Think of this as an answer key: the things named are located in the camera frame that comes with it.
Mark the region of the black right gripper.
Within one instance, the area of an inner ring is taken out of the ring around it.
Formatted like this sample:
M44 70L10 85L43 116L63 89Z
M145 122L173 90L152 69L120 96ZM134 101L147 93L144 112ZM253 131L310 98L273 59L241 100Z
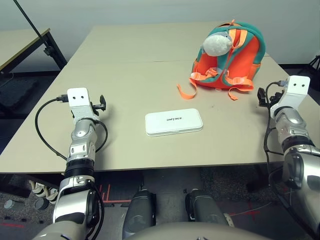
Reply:
M277 104L281 97L283 96L284 92L276 92L274 95L272 95L270 98L269 98L269 104L270 105L275 105ZM265 90L260 87L257 91L257 98L258 98L258 105L260 107L265 107L266 106L266 92Z

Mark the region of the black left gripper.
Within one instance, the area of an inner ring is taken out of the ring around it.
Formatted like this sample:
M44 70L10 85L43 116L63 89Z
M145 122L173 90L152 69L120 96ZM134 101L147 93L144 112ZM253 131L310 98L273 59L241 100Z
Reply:
M103 95L99 98L100 104L91 105L92 111L95 115L99 116L98 110L105 111L107 108L106 100Z

